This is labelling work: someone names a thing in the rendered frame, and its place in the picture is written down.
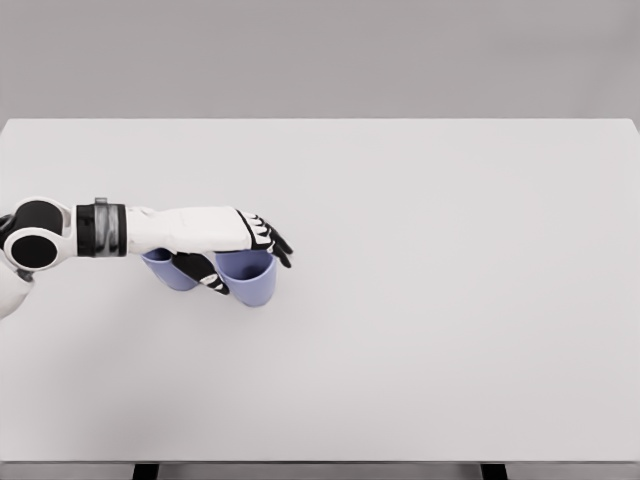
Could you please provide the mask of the lavender cup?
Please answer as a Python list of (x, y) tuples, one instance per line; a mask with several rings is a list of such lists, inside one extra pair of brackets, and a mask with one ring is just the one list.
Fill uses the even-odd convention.
[(168, 288), (186, 292), (194, 289), (197, 282), (179, 270), (172, 261), (169, 250), (158, 248), (141, 255), (142, 261)]
[(243, 250), (215, 254), (218, 273), (231, 293), (244, 305), (267, 304), (275, 291), (277, 265), (266, 251)]

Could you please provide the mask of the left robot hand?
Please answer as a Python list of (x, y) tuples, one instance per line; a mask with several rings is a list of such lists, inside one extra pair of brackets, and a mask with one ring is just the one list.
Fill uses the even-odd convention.
[(293, 248), (263, 217), (234, 207), (198, 207), (180, 213), (172, 265), (196, 283), (221, 295), (229, 287), (206, 258), (208, 252), (265, 251), (290, 268)]

